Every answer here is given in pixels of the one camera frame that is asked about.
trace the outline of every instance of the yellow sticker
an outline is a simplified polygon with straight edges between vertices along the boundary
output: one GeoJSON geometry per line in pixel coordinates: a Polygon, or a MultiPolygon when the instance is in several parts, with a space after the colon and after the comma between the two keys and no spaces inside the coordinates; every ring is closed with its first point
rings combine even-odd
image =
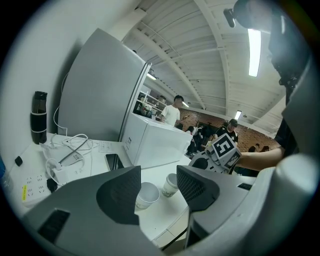
{"type": "Polygon", "coordinates": [[[27,199],[27,185],[24,185],[22,188],[22,201],[26,201],[27,199]]]}

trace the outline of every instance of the black smartphone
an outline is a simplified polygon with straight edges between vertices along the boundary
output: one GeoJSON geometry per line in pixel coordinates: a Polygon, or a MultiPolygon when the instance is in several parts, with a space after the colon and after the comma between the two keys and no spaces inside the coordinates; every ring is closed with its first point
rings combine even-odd
{"type": "Polygon", "coordinates": [[[110,171],[124,168],[124,165],[117,154],[106,154],[105,159],[109,165],[110,171]]]}

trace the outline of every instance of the white ceiling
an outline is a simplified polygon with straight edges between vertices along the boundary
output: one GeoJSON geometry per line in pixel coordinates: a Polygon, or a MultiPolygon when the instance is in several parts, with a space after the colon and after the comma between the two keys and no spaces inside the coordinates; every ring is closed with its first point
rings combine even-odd
{"type": "Polygon", "coordinates": [[[274,136],[285,107],[285,88],[270,62],[270,36],[261,34],[258,76],[249,76],[248,30],[239,24],[229,27],[223,14],[235,2],[143,0],[138,7],[147,15],[123,42],[152,63],[166,89],[182,95],[192,108],[205,106],[230,118],[241,110],[247,118],[240,121],[274,136]]]}

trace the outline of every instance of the forearm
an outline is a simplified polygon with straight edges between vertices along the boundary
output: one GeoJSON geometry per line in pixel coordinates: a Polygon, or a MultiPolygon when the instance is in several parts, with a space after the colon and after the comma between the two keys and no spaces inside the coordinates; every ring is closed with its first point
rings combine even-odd
{"type": "Polygon", "coordinates": [[[244,152],[236,163],[237,166],[261,171],[276,166],[283,158],[284,148],[278,147],[267,152],[244,152]]]}

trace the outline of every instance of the ceiling light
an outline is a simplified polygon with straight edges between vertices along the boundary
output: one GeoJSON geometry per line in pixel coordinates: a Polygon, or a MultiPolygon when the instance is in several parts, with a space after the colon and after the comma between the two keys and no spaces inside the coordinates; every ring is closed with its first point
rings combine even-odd
{"type": "Polygon", "coordinates": [[[254,29],[248,29],[248,35],[250,45],[249,76],[256,77],[258,75],[260,63],[261,32],[254,29]]]}
{"type": "Polygon", "coordinates": [[[146,74],[148,77],[150,77],[152,80],[157,80],[157,78],[155,76],[153,76],[152,74],[148,73],[146,74]]]}
{"type": "Polygon", "coordinates": [[[235,114],[234,119],[235,119],[235,120],[238,120],[239,117],[241,116],[241,113],[242,113],[242,111],[238,110],[238,111],[236,112],[236,114],[235,114]]]}
{"type": "Polygon", "coordinates": [[[185,103],[184,101],[182,101],[182,104],[185,105],[187,108],[189,108],[189,106],[187,105],[187,103],[185,103]]]}

